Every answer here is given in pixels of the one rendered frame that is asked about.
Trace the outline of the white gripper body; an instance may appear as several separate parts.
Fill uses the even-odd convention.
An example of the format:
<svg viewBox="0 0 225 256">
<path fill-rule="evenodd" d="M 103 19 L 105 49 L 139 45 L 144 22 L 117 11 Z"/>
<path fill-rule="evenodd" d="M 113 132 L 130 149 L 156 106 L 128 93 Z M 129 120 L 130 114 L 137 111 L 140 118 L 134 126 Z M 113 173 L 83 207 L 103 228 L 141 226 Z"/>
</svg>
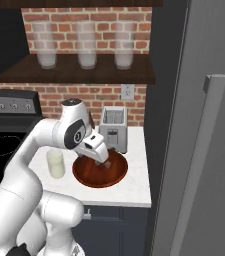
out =
<svg viewBox="0 0 225 256">
<path fill-rule="evenodd" d="M 100 163 L 104 163 L 109 157 L 105 143 L 98 140 L 85 139 L 75 148 L 75 151 Z"/>
</svg>

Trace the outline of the brown wooden bowl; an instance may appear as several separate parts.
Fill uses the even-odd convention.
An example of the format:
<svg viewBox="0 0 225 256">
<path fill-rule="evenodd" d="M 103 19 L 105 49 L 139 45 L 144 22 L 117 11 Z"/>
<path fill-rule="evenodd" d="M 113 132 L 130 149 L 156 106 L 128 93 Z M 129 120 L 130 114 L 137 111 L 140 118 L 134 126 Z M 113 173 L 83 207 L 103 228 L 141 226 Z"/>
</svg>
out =
<svg viewBox="0 0 225 256">
<path fill-rule="evenodd" d="M 91 188 L 105 188 L 120 182 L 128 170 L 127 160 L 115 150 L 109 149 L 108 153 L 107 160 L 112 162 L 109 169 L 104 166 L 104 163 L 96 162 L 86 156 L 78 157 L 72 166 L 75 178 L 81 184 Z"/>
</svg>

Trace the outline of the glass of lemonade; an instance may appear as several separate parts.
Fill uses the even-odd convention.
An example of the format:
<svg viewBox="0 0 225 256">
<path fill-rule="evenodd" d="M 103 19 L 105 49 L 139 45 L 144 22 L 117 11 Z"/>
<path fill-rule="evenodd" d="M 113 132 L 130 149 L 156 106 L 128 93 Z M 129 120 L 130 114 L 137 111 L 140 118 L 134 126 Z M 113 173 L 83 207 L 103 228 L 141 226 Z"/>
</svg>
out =
<svg viewBox="0 0 225 256">
<path fill-rule="evenodd" d="M 46 154 L 46 158 L 50 175 L 55 179 L 62 178 L 65 174 L 65 164 L 62 151 L 59 149 L 50 149 Z"/>
</svg>

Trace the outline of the grey fridge door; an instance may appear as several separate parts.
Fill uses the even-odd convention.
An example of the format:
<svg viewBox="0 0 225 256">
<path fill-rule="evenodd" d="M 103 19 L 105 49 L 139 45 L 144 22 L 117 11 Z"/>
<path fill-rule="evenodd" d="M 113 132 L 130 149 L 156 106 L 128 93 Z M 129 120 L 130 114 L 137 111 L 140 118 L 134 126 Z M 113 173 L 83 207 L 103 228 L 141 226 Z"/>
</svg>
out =
<svg viewBox="0 0 225 256">
<path fill-rule="evenodd" d="M 225 256 L 225 0 L 190 0 L 154 256 Z"/>
</svg>

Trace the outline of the silver toaster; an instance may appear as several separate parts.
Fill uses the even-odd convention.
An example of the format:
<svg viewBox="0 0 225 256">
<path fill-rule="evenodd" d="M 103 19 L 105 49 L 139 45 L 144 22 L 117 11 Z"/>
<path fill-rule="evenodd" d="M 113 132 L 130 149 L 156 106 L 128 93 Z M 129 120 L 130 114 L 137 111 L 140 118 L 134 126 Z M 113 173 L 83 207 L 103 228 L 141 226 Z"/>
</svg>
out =
<svg viewBox="0 0 225 256">
<path fill-rule="evenodd" d="M 127 109 L 105 106 L 102 110 L 98 132 L 104 137 L 108 148 L 125 154 L 128 146 Z"/>
</svg>

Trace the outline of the dark blue cabinet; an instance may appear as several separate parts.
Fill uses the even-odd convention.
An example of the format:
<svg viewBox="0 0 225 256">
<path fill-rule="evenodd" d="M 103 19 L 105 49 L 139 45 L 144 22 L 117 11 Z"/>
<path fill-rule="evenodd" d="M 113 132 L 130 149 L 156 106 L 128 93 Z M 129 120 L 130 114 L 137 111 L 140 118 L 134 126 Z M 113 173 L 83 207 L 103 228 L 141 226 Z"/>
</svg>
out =
<svg viewBox="0 0 225 256">
<path fill-rule="evenodd" d="M 72 229 L 86 256 L 144 256 L 147 208 L 89 206 L 91 220 Z"/>
</svg>

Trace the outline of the dark wooden shelf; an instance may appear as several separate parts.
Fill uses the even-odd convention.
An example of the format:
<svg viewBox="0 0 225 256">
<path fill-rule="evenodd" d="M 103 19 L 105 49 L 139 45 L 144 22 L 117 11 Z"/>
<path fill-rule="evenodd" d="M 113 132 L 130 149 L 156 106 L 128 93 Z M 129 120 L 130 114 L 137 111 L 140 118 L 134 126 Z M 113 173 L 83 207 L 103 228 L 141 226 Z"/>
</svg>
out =
<svg viewBox="0 0 225 256">
<path fill-rule="evenodd" d="M 53 69 L 43 69 L 30 54 L 0 75 L 1 83 L 154 84 L 155 74 L 147 54 L 135 54 L 128 70 L 120 70 L 112 54 L 99 54 L 94 69 L 84 70 L 76 54 L 59 54 Z"/>
</svg>

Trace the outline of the black stove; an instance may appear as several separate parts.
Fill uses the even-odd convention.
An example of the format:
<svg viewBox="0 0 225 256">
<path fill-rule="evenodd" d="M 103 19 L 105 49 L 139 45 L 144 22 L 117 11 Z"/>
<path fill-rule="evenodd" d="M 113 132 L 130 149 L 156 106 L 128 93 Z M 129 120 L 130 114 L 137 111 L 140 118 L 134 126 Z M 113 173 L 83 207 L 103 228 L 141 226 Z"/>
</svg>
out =
<svg viewBox="0 0 225 256">
<path fill-rule="evenodd" d="M 37 92 L 0 89 L 0 183 L 7 162 L 42 118 Z"/>
</svg>

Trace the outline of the frosted glass jar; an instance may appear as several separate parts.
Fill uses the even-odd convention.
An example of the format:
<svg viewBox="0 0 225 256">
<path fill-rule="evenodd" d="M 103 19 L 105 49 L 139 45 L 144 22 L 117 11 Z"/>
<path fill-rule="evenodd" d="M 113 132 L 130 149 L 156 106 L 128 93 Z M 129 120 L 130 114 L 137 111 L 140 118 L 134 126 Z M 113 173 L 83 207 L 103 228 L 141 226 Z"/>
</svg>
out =
<svg viewBox="0 0 225 256">
<path fill-rule="evenodd" d="M 133 64 L 134 24 L 129 20 L 115 23 L 114 63 L 120 70 L 130 69 Z"/>
<path fill-rule="evenodd" d="M 93 21 L 76 23 L 78 62 L 82 69 L 94 69 L 97 62 L 95 25 Z"/>
<path fill-rule="evenodd" d="M 37 61 L 43 69 L 52 69 L 56 66 L 57 57 L 53 39 L 52 25 L 49 21 L 34 21 L 32 23 Z"/>
</svg>

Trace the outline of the white wall outlet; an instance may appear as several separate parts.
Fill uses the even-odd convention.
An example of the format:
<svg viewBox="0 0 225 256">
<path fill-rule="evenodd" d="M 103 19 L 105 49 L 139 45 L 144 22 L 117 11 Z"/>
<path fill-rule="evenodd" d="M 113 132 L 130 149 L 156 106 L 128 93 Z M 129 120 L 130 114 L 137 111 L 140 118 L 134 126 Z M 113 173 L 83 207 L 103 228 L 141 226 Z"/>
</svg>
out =
<svg viewBox="0 0 225 256">
<path fill-rule="evenodd" d="M 133 84 L 122 84 L 121 85 L 121 99 L 122 100 L 133 100 L 134 99 L 134 85 Z"/>
</svg>

